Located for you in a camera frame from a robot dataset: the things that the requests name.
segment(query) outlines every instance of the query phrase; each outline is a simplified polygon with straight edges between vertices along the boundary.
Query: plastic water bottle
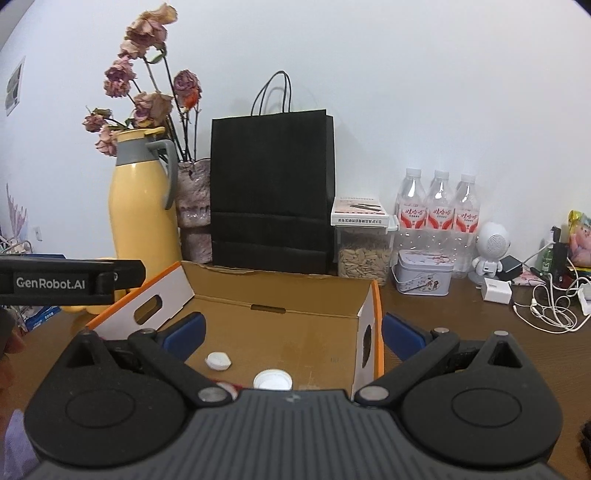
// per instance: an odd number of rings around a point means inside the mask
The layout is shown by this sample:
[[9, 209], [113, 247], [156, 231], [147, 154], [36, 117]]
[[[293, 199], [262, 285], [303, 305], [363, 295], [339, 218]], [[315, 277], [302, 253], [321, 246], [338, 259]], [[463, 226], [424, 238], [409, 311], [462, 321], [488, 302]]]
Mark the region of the plastic water bottle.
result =
[[406, 177], [396, 197], [395, 210], [400, 230], [395, 238], [392, 264], [397, 261], [399, 249], [423, 248], [420, 233], [427, 219], [427, 208], [420, 168], [407, 168]]
[[449, 252], [449, 237], [454, 221], [454, 194], [448, 185], [449, 172], [436, 170], [427, 193], [427, 222], [423, 230], [424, 249]]
[[474, 256], [476, 228], [480, 217], [480, 201], [476, 196], [475, 181], [474, 175], [462, 175], [462, 180], [457, 185], [452, 242], [454, 278], [463, 278], [468, 274]]

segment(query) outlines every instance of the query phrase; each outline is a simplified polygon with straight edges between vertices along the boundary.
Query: sunflower seeds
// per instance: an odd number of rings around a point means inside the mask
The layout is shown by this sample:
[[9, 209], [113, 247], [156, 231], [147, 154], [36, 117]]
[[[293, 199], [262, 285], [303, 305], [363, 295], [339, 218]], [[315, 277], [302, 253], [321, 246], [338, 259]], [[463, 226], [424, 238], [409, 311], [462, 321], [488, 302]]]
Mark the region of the sunflower seeds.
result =
[[370, 278], [386, 285], [391, 250], [389, 248], [341, 248], [339, 277]]

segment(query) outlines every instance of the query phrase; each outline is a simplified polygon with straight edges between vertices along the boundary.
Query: white robot figurine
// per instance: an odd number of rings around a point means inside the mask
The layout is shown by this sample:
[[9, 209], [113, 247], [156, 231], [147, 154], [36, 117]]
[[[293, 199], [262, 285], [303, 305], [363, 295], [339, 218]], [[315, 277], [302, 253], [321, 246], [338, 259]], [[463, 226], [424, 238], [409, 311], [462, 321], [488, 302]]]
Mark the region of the white robot figurine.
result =
[[509, 250], [511, 241], [509, 233], [498, 223], [485, 223], [476, 238], [476, 249], [479, 256], [472, 261], [475, 275], [470, 279], [475, 283], [484, 282], [484, 277], [494, 277], [497, 272], [503, 269], [501, 258]]

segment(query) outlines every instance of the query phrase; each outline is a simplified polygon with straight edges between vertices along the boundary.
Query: product box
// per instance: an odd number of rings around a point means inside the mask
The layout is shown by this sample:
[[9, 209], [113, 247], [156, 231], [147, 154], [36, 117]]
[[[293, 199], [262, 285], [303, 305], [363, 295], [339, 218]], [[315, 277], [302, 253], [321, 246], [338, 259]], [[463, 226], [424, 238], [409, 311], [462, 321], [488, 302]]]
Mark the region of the product box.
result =
[[[372, 280], [181, 262], [87, 326], [105, 339], [123, 339], [191, 312], [205, 315], [207, 334], [187, 364], [218, 381], [252, 388], [257, 373], [279, 368], [295, 390], [340, 388], [351, 395], [384, 372], [381, 304]], [[206, 366], [214, 351], [229, 355], [228, 370]]]
[[59, 307], [42, 307], [35, 315], [25, 320], [25, 328], [27, 332], [36, 329], [42, 323], [48, 321], [56, 313], [59, 313], [61, 308]]
[[378, 199], [364, 197], [335, 198], [330, 214], [333, 226], [389, 227], [392, 220]]

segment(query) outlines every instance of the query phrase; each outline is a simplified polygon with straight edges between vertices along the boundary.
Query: box handle hole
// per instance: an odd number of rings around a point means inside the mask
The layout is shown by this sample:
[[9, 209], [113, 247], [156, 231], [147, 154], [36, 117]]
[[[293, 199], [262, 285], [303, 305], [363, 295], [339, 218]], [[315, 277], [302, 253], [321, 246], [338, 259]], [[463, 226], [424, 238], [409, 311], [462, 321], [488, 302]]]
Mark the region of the box handle hole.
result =
[[369, 354], [371, 353], [371, 325], [365, 329], [365, 333], [363, 334], [363, 361], [361, 363], [361, 368], [365, 368], [365, 365], [368, 364]]
[[269, 305], [258, 305], [256, 303], [251, 305], [251, 310], [260, 310], [261, 312], [271, 312], [271, 313], [285, 313], [285, 309], [279, 307], [271, 307]]
[[138, 325], [143, 325], [162, 308], [160, 295], [154, 295], [134, 312], [134, 320]]

